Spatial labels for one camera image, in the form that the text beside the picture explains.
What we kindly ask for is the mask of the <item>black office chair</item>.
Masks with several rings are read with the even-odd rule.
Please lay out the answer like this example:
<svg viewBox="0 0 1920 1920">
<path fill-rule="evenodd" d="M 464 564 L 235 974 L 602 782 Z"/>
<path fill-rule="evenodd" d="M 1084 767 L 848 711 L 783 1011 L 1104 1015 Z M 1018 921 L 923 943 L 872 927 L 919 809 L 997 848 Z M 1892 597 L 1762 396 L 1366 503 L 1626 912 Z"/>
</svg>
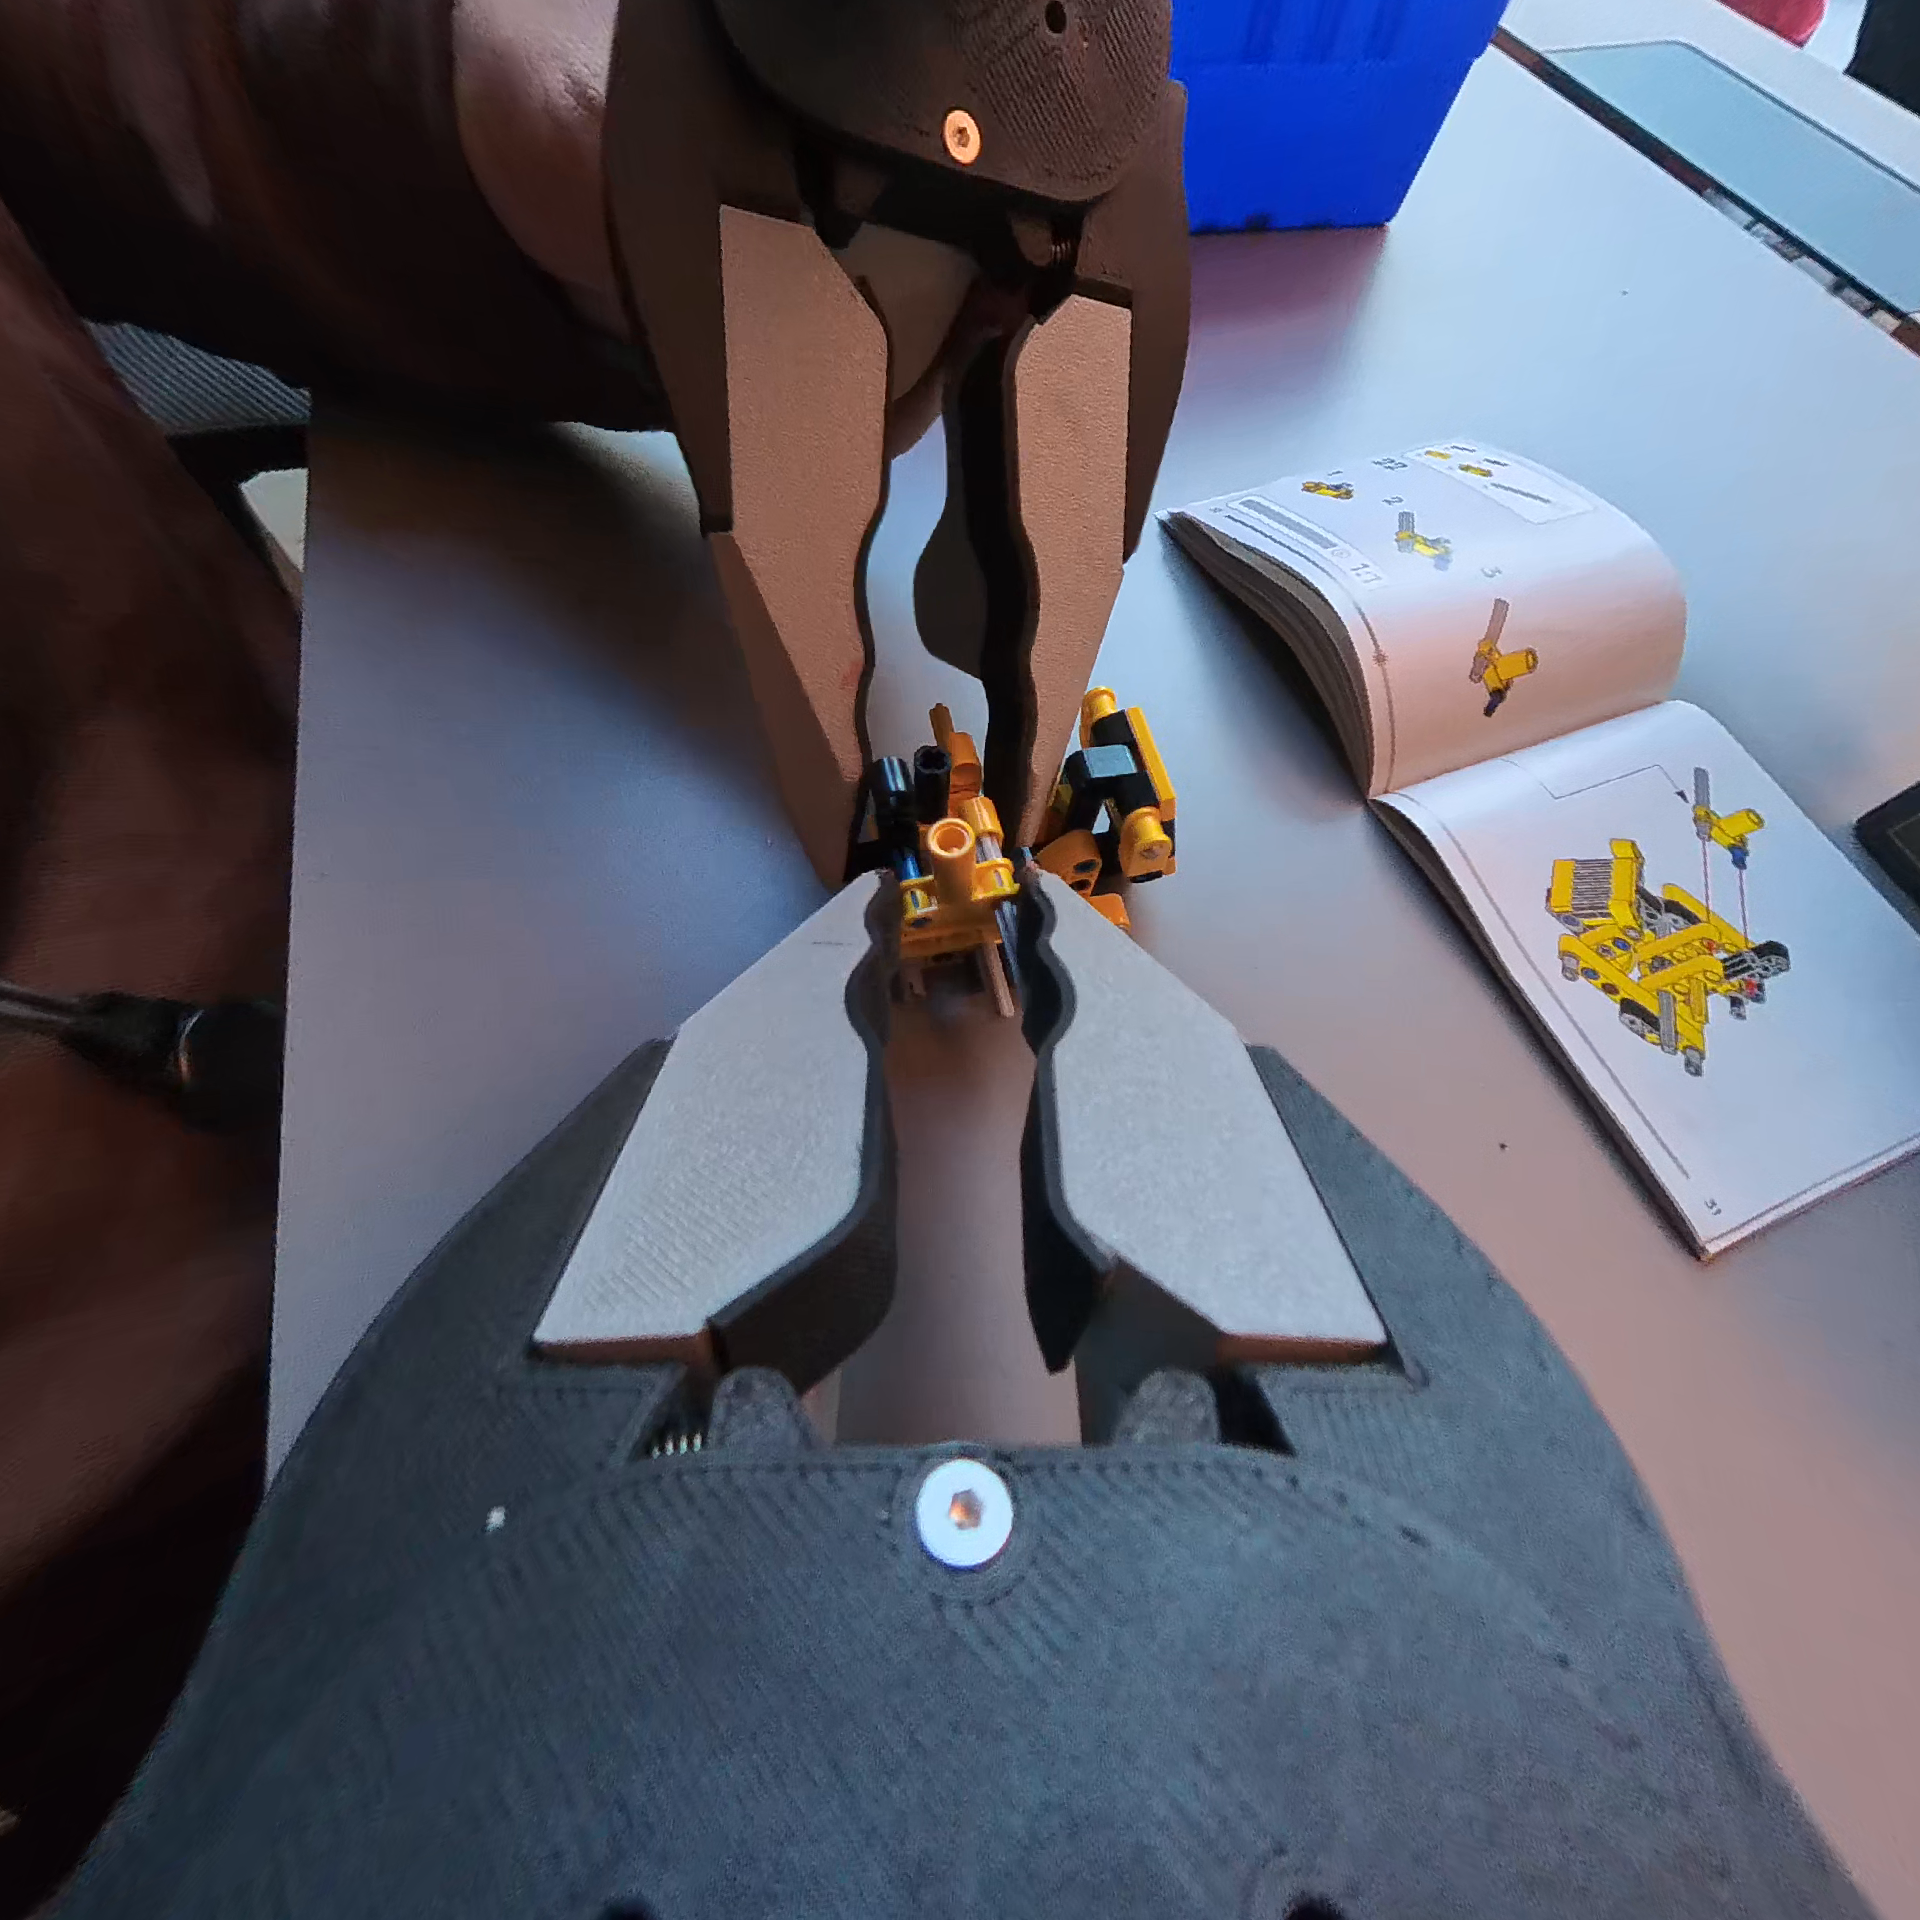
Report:
<svg viewBox="0 0 1920 1920">
<path fill-rule="evenodd" d="M 206 487 L 307 467 L 308 398 L 267 367 L 132 324 L 88 320 L 86 334 Z"/>
</svg>

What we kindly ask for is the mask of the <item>yellow black lego vehicle model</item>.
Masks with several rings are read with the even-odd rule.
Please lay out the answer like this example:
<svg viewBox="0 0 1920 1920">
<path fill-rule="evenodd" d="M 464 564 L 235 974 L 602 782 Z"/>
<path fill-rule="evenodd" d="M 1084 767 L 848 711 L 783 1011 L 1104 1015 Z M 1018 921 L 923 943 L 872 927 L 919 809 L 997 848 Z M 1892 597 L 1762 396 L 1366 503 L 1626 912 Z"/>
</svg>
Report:
<svg viewBox="0 0 1920 1920">
<path fill-rule="evenodd" d="M 852 873 L 915 873 L 920 828 L 947 815 L 955 799 L 984 796 L 971 733 L 941 704 L 928 711 L 932 741 L 911 759 L 876 759 L 863 776 L 855 817 Z M 1120 931 L 1131 927 L 1124 891 L 1175 871 L 1178 798 L 1146 712 L 1120 705 L 1109 687 L 1080 701 L 1079 744 L 1063 761 L 1043 809 L 1039 840 L 1018 848 L 1000 828 L 1014 864 L 1036 859 L 1044 873 Z"/>
</svg>

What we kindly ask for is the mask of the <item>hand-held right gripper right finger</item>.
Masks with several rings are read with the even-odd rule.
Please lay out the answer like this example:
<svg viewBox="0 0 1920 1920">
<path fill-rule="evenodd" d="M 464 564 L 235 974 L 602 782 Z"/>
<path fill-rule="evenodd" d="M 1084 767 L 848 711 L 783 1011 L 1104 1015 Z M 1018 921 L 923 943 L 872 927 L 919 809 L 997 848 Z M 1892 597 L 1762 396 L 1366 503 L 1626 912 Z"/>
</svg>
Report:
<svg viewBox="0 0 1920 1920">
<path fill-rule="evenodd" d="M 1020 950 L 1024 1280 L 1046 1366 L 1379 1353 L 1382 1320 L 1232 1022 L 1039 869 Z"/>
</svg>

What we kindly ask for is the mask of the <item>black flat device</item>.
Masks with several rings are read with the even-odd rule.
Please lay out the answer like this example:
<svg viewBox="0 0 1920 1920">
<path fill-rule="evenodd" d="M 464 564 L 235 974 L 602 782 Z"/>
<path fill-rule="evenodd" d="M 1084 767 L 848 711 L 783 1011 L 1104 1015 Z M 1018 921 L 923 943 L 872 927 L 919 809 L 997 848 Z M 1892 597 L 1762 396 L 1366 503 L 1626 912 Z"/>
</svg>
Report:
<svg viewBox="0 0 1920 1920">
<path fill-rule="evenodd" d="M 1920 785 L 1911 784 L 1856 817 L 1856 840 L 1887 883 L 1917 910 Z"/>
</svg>

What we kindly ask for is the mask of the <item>person's left forearm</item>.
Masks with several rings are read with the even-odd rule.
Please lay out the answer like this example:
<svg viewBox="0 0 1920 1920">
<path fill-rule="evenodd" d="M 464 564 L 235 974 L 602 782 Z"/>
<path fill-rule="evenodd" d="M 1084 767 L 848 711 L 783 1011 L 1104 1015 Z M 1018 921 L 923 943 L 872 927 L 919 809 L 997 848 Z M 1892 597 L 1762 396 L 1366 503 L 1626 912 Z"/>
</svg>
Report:
<svg viewBox="0 0 1920 1920">
<path fill-rule="evenodd" d="M 298 383 L 664 425 L 464 157 L 448 1 L 7 1 L 5 206 L 92 320 Z"/>
</svg>

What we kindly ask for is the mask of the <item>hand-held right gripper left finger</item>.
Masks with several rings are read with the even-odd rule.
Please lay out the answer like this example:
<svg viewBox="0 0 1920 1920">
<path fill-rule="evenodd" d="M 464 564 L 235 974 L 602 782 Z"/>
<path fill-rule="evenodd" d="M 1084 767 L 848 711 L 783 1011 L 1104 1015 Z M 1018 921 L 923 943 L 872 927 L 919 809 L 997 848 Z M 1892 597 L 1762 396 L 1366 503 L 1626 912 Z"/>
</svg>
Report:
<svg viewBox="0 0 1920 1920">
<path fill-rule="evenodd" d="M 534 1326 L 554 1360 L 763 1366 L 810 1389 L 896 1285 L 882 875 L 683 1022 Z"/>
</svg>

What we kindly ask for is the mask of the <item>person's left hand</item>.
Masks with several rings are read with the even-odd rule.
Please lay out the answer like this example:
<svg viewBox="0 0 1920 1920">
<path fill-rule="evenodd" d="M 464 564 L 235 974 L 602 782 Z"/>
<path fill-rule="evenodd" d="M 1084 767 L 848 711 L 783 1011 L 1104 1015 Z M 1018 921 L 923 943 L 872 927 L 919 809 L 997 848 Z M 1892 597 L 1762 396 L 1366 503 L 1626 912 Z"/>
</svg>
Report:
<svg viewBox="0 0 1920 1920">
<path fill-rule="evenodd" d="M 587 317 L 627 332 L 608 245 L 604 113 L 618 1 L 458 1 L 453 107 L 496 220 Z"/>
</svg>

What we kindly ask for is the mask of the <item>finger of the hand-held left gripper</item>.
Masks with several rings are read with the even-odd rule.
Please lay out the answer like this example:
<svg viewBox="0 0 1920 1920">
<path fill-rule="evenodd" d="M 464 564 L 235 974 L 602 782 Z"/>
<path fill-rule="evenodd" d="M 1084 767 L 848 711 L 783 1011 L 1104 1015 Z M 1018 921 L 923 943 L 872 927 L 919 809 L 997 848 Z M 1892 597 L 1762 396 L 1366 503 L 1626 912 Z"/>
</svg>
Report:
<svg viewBox="0 0 1920 1920">
<path fill-rule="evenodd" d="M 884 495 L 890 345 L 803 223 L 723 208 L 720 264 L 731 525 L 708 547 L 786 812 L 835 888 L 868 759 L 862 582 Z"/>
<path fill-rule="evenodd" d="M 1084 295 L 1037 320 L 971 291 L 955 329 L 915 612 L 984 687 L 982 776 L 1014 840 L 1039 830 L 1120 589 L 1128 355 L 1127 309 Z"/>
</svg>

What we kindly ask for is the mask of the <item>person's brown shirt torso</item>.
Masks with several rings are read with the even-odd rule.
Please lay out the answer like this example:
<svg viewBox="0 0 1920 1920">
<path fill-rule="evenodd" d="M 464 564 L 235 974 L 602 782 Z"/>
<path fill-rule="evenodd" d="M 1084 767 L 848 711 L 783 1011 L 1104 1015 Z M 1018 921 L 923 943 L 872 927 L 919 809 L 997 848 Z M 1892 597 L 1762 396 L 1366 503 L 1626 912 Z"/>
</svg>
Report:
<svg viewBox="0 0 1920 1920">
<path fill-rule="evenodd" d="M 3 227 L 5 979 L 274 999 L 298 614 Z M 86 1849 L 258 1491 L 271 1149 L 5 1037 L 5 1913 Z"/>
</svg>

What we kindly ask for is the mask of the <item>open lego instruction booklet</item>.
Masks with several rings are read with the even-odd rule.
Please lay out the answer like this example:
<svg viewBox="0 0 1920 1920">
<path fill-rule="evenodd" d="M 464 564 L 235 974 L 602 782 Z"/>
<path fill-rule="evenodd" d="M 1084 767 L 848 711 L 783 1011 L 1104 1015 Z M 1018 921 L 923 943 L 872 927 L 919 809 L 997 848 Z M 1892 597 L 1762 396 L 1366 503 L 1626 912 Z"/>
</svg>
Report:
<svg viewBox="0 0 1920 1920">
<path fill-rule="evenodd" d="M 1620 509 L 1427 441 L 1163 517 L 1700 1256 L 1917 1143 L 1915 931 L 1704 711 Z"/>
</svg>

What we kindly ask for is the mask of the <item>small yellow lego axle assembly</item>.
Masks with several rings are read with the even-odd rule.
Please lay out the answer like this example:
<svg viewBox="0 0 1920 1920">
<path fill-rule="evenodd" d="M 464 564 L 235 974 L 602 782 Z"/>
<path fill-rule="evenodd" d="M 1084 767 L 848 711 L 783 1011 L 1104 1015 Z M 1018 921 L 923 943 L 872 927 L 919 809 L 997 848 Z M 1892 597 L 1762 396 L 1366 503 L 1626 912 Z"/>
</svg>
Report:
<svg viewBox="0 0 1920 1920">
<path fill-rule="evenodd" d="M 919 865 L 898 879 L 901 984 L 925 997 L 941 966 L 971 966 L 1000 1016 L 1021 1011 L 1014 864 L 1000 845 L 1000 817 L 984 796 L 955 799 L 919 830 Z"/>
</svg>

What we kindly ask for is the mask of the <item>blue plastic bin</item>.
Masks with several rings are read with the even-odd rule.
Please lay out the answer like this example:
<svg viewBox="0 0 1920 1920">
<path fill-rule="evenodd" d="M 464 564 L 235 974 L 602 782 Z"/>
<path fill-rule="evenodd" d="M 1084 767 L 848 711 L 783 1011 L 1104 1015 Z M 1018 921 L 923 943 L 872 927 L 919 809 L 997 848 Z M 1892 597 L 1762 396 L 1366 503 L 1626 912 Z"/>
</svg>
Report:
<svg viewBox="0 0 1920 1920">
<path fill-rule="evenodd" d="M 1379 227 L 1503 1 L 1175 1 L 1191 228 Z"/>
</svg>

